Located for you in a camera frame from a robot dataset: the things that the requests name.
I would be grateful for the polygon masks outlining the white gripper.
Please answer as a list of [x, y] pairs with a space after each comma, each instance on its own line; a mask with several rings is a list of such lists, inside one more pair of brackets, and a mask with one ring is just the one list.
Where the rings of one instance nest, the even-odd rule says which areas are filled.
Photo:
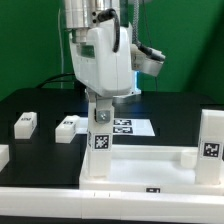
[[98, 124], [107, 124], [113, 118], [112, 99], [108, 97], [126, 95], [132, 86], [127, 30], [120, 28], [117, 53], [112, 51], [113, 37], [114, 29], [101, 25], [87, 32], [85, 45], [70, 42], [75, 76], [90, 88], [87, 90], [88, 118]]

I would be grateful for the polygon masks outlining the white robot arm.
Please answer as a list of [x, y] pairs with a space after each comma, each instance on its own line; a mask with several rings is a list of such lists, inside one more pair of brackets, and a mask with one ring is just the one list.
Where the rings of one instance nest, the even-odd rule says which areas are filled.
[[120, 0], [63, 0], [77, 80], [96, 97], [98, 123], [112, 118], [112, 99], [132, 87], [133, 46], [120, 25]]

